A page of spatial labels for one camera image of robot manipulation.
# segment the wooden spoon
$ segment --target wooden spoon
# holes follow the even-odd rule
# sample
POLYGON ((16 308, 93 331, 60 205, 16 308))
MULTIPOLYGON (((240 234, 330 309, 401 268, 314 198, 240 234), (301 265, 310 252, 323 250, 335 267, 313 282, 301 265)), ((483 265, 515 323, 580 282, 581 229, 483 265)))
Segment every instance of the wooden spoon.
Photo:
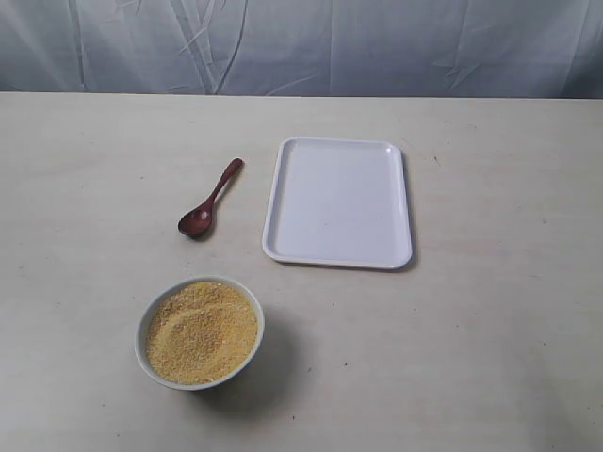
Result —
POLYGON ((180 219, 178 222, 178 231, 189 237, 196 237, 206 232, 211 227, 212 214, 214 210, 214 202, 220 193, 220 190, 226 185, 231 177, 243 166, 243 161, 240 158, 236 158, 222 174, 216 188, 212 191, 209 198, 207 198, 203 204, 196 209, 191 210, 180 219))

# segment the tray rim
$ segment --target tray rim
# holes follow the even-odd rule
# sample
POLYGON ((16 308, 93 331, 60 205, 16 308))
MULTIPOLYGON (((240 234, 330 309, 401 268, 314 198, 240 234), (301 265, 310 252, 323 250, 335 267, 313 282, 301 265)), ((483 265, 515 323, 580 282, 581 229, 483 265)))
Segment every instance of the tray rim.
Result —
POLYGON ((412 239, 412 231, 411 231, 411 221, 410 221, 410 213, 408 208, 408 199, 406 194, 406 178, 404 177, 404 157, 402 150, 399 146, 389 142, 389 141, 380 141, 380 140, 370 140, 370 139, 349 139, 349 138, 325 138, 325 137, 290 137, 281 143, 279 147, 279 152, 276 157, 276 164, 274 165, 274 176, 272 178, 272 187, 270 188, 270 196, 268 201, 268 212, 266 213, 266 220, 264 222, 264 231, 262 233, 262 250, 264 253, 272 260, 284 264, 301 264, 306 266, 342 266, 342 267, 360 267, 360 268, 376 268, 383 270, 395 270, 398 268, 402 268, 407 265, 412 257, 413 257, 413 239, 412 239), (276 197, 276 189, 279 185, 281 178, 280 168, 283 162, 283 154, 285 152, 285 147, 292 141, 300 141, 300 140, 314 140, 314 141, 331 141, 338 143, 364 143, 364 144, 378 144, 384 145, 386 147, 391 148, 397 156, 399 160, 400 168, 402 170, 402 184, 400 186, 400 195, 403 201, 403 209, 402 214, 404 216, 403 220, 405 221, 408 227, 408 254, 402 256, 399 261, 394 263, 383 263, 378 261, 340 261, 336 259, 321 259, 321 258, 312 258, 312 257, 303 257, 303 256, 291 256, 280 254, 274 250, 272 250, 269 246, 269 231, 270 226, 272 224, 272 213, 274 212, 274 200, 276 197))

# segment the yellow grain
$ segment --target yellow grain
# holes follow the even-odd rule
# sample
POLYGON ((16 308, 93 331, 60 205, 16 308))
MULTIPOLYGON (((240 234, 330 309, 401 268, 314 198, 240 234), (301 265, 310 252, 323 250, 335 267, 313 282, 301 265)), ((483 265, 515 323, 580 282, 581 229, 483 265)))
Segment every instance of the yellow grain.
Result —
POLYGON ((147 359, 169 381, 208 383, 245 361, 256 334, 255 313, 242 294, 196 282, 161 303, 147 333, 147 359))

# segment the white bowl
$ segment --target white bowl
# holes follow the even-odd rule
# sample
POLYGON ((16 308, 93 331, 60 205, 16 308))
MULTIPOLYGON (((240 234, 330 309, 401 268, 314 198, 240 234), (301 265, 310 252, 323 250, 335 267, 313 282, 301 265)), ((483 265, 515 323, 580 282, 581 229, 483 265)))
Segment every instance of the white bowl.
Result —
POLYGON ((134 350, 136 351, 136 357, 139 360, 139 364, 142 367, 142 370, 144 370, 146 372, 146 374, 149 377, 151 377, 152 379, 154 379, 157 383, 163 384, 164 386, 167 386, 168 388, 179 389, 181 391, 200 391, 202 389, 212 388, 214 386, 219 385, 220 383, 224 383, 228 379, 231 379, 236 374, 238 374, 243 369, 243 367, 245 367, 249 363, 249 361, 252 360, 253 355, 255 355, 255 352, 260 347, 260 342, 262 342, 263 335, 264 335, 264 313, 262 312, 262 307, 260 306, 260 303, 257 301, 257 298, 255 297, 254 294, 252 294, 252 292, 247 287, 245 287, 240 282, 236 282, 235 280, 231 280, 230 278, 224 278, 222 276, 201 276, 198 278, 193 278, 191 280, 187 280, 187 281, 176 284, 174 287, 166 290, 163 294, 161 294, 159 297, 154 299, 146 307, 146 309, 144 310, 144 313, 142 314, 142 318, 140 319, 139 327, 137 328, 137 331, 136 331, 136 340, 134 343, 134 350), (204 384, 174 383, 173 381, 169 381, 167 379, 161 378, 149 364, 149 360, 147 359, 147 354, 146 354, 147 331, 149 330, 149 325, 151 324, 151 320, 153 320, 153 317, 155 316, 157 309, 159 308, 159 306, 161 305, 161 302, 164 299, 166 299, 170 295, 175 294, 176 292, 179 292, 180 290, 184 289, 188 285, 191 285, 195 282, 199 283, 202 281, 211 281, 211 282, 222 283, 222 284, 228 285, 228 286, 236 289, 243 296, 245 296, 245 298, 252 305, 253 312, 255 313, 255 318, 257 319, 257 335, 255 336, 255 343, 253 344, 253 348, 249 352, 249 355, 245 359, 245 361, 243 361, 235 370, 233 370, 229 374, 225 375, 221 379, 216 379, 215 381, 211 381, 209 383, 204 383, 204 384))

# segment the plastic tray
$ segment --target plastic tray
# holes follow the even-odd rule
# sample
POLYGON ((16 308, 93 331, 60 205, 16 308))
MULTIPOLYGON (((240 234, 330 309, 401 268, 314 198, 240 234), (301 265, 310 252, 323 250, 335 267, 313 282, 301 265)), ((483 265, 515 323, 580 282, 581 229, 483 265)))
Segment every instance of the plastic tray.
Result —
POLYGON ((280 262, 398 268, 413 254, 402 152, 294 137, 278 153, 263 249, 280 262))

